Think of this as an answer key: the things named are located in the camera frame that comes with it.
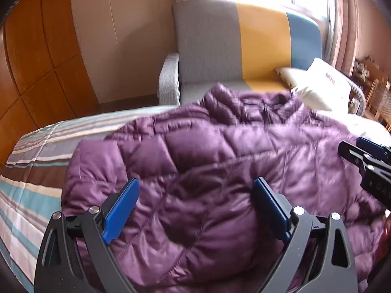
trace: beige wall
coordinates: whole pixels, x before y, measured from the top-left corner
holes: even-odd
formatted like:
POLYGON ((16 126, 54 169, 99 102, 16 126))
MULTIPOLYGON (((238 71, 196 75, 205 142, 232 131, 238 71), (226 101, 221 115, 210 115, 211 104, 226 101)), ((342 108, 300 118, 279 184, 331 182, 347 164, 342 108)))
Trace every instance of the beige wall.
POLYGON ((357 58, 371 56, 391 73, 391 27, 372 0, 358 0, 359 37, 357 58))
POLYGON ((83 60, 99 103, 155 94, 175 51, 173 0, 71 0, 83 60))

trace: silver screw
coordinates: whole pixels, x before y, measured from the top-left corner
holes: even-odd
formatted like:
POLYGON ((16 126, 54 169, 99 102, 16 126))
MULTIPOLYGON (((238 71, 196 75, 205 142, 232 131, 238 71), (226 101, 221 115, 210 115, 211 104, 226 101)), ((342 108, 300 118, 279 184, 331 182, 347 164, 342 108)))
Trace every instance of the silver screw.
POLYGON ((293 208, 293 212, 294 212, 296 215, 301 216, 301 215, 304 214, 305 210, 304 210, 303 207, 296 206, 296 207, 293 208))
POLYGON ((54 220, 60 219, 60 218, 61 218, 61 212, 56 211, 56 212, 52 215, 52 218, 53 218, 54 220))
POLYGON ((338 214, 337 212, 333 212, 331 214, 331 218, 333 218, 334 220, 340 220, 341 219, 341 215, 338 214))
POLYGON ((92 206, 92 207, 89 208, 88 211, 89 211, 90 214, 93 214, 93 215, 94 215, 94 214, 99 213, 100 208, 99 208, 98 206, 92 206))

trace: striped bedsheet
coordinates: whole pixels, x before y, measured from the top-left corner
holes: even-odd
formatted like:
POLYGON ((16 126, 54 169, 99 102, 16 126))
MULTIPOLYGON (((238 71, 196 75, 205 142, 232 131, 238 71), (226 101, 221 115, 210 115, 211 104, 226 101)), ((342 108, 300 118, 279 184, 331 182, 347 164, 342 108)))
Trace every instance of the striped bedsheet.
POLYGON ((0 252, 28 292, 49 219, 61 209, 61 188, 82 139, 103 139, 129 121, 162 113, 156 106, 58 122, 24 135, 0 176, 0 252))

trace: pink curtain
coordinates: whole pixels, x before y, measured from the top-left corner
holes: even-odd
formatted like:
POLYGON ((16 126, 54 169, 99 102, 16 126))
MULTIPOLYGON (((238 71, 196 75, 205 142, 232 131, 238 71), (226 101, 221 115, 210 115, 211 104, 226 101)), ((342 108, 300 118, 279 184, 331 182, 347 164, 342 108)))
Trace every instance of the pink curtain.
POLYGON ((357 0, 337 0, 337 21, 334 30, 332 65, 351 76, 358 42, 357 0))

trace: quilted fabric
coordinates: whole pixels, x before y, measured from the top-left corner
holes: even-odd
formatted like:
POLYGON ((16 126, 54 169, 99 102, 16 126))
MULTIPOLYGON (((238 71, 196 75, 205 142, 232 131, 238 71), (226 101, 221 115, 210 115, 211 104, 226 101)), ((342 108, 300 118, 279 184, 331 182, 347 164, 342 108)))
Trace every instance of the quilted fabric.
POLYGON ((383 212, 361 189, 357 168, 338 156, 339 142, 355 139, 288 92, 235 95, 217 85, 198 104, 135 120, 105 141, 82 141, 62 207, 80 214, 136 177, 140 198, 111 244, 135 287, 252 293, 282 248, 250 201, 254 179, 263 176, 309 213, 342 215, 362 281, 383 212))

